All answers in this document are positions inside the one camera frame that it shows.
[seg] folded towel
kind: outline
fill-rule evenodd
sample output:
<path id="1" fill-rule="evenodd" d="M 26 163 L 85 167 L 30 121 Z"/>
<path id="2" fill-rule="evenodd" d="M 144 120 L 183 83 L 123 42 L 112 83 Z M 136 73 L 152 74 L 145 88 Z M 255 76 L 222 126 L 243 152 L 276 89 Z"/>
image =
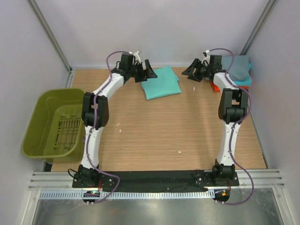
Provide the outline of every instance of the folded towel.
<path id="1" fill-rule="evenodd" d="M 222 57 L 222 69 L 228 69 L 232 57 Z M 233 65 L 229 71 L 229 77 L 233 81 L 246 81 L 249 79 L 249 57 L 247 55 L 238 55 L 234 57 Z"/>
<path id="2" fill-rule="evenodd" d="M 154 72 L 157 78 L 142 82 L 147 100 L 181 93 L 178 85 L 179 79 L 171 67 L 154 69 Z"/>

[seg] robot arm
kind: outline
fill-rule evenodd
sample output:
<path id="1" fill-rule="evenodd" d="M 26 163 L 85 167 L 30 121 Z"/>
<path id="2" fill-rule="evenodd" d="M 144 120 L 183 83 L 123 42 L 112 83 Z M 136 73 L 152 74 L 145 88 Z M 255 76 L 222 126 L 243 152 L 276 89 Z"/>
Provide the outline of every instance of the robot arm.
<path id="1" fill-rule="evenodd" d="M 222 120 L 223 136 L 218 157 L 212 168 L 212 177 L 216 183 L 219 181 L 220 184 L 226 184 L 228 180 L 233 180 L 236 177 L 234 161 L 229 152 L 229 141 L 233 125 L 247 114 L 248 96 L 245 92 L 232 85 L 233 81 L 225 74 L 226 71 L 222 69 L 222 56 L 211 55 L 208 57 L 208 52 L 203 54 L 205 56 L 203 61 L 195 59 L 182 74 L 188 75 L 188 79 L 197 82 L 200 82 L 203 77 L 209 78 L 222 92 L 218 116 Z M 240 126 L 241 123 L 237 123 L 234 126 L 234 133 L 231 139 L 233 156 Z"/>
<path id="2" fill-rule="evenodd" d="M 121 76 L 120 74 L 113 73 L 112 78 L 109 77 L 97 90 L 93 91 L 93 94 L 96 95 L 98 92 L 100 92 L 100 90 L 102 90 L 99 93 L 99 96 L 102 99 L 106 98 L 107 101 L 109 101 L 109 99 L 113 96 L 113 94 L 123 85 L 124 85 L 124 77 Z M 85 126 L 85 140 L 88 139 L 88 135 L 89 135 L 91 128 L 92 128 L 91 125 Z M 89 141 L 89 146 L 88 146 L 90 159 L 91 159 L 93 165 L 95 165 L 96 167 L 99 165 L 98 153 L 99 153 L 99 145 L 100 145 L 100 139 L 101 139 L 101 134 L 102 134 L 103 129 L 104 129 L 104 126 L 101 126 L 98 129 L 91 130 L 91 136 L 90 136 L 90 141 Z M 91 165 L 86 156 L 86 151 L 84 151 L 84 153 L 83 153 L 81 165 L 85 168 L 91 168 Z"/>
<path id="3" fill-rule="evenodd" d="M 138 57 L 137 53 L 123 53 L 121 61 L 118 61 L 119 67 L 112 70 L 112 76 L 109 77 L 97 90 L 92 93 L 86 92 L 83 97 L 82 105 L 82 120 L 85 125 L 85 146 L 84 154 L 79 165 L 77 173 L 74 175 L 74 188 L 84 188 L 86 186 L 94 186 L 98 183 L 100 175 L 92 168 L 87 158 L 86 149 L 89 150 L 89 158 L 95 167 L 99 167 L 99 145 L 101 134 L 109 120 L 108 101 L 113 94 L 122 87 L 126 81 L 134 77 L 135 82 L 146 81 L 149 78 L 157 78 L 157 75 L 152 70 L 149 61 L 145 60 L 146 69 Z M 95 118 L 95 109 L 97 107 L 97 116 Z"/>

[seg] wooden table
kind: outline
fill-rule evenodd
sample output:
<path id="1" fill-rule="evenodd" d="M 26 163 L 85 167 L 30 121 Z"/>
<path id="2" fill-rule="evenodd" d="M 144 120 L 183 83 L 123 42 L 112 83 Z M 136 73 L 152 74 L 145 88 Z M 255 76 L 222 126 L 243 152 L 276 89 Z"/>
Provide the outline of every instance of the wooden table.
<path id="1" fill-rule="evenodd" d="M 181 75 L 181 94 L 147 101 L 139 83 L 130 79 L 110 99 L 110 118 L 101 136 L 99 161 L 104 171 L 211 169 L 219 152 L 221 94 L 208 81 Z M 73 87 L 92 92 L 108 70 L 77 70 Z M 236 160 L 247 169 L 266 168 L 257 136 L 247 118 L 240 128 Z M 80 162 L 53 163 L 52 171 L 77 170 Z"/>

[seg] green basket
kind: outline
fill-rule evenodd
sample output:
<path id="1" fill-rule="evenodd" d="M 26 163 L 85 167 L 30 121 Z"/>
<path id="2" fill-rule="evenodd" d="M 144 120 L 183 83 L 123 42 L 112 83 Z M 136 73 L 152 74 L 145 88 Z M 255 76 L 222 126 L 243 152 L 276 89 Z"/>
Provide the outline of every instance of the green basket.
<path id="1" fill-rule="evenodd" d="M 81 89 L 59 89 L 39 97 L 22 143 L 25 156 L 47 162 L 82 159 L 83 96 Z"/>

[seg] white wall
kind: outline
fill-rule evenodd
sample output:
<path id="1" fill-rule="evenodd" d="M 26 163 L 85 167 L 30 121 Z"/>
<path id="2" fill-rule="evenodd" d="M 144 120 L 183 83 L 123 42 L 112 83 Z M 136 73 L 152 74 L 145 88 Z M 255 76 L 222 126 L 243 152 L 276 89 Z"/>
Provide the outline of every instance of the white wall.
<path id="1" fill-rule="evenodd" d="M 43 163 L 21 153 L 40 94 L 65 85 L 67 71 L 25 0 L 0 2 L 0 224 L 16 225 L 33 171 Z"/>
<path id="2" fill-rule="evenodd" d="M 299 216 L 300 1 L 278 1 L 250 48 L 253 118 L 271 168 L 279 168 Z"/>
<path id="3" fill-rule="evenodd" d="M 116 50 L 140 50 L 152 65 L 187 65 L 216 47 L 239 54 L 266 3 L 37 0 L 73 67 L 105 66 Z"/>

